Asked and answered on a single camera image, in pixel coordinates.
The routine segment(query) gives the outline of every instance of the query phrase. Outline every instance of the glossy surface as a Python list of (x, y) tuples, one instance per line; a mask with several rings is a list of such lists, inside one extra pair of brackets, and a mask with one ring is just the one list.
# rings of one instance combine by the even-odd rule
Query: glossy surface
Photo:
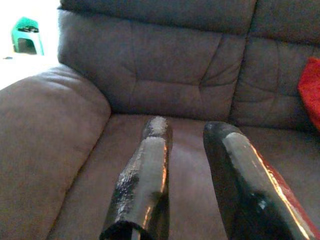
[(168, 164), (172, 129), (153, 117), (120, 173), (100, 239), (166, 240), (169, 234)]
[(320, 239), (282, 176), (238, 128), (209, 122), (203, 139), (229, 239)]

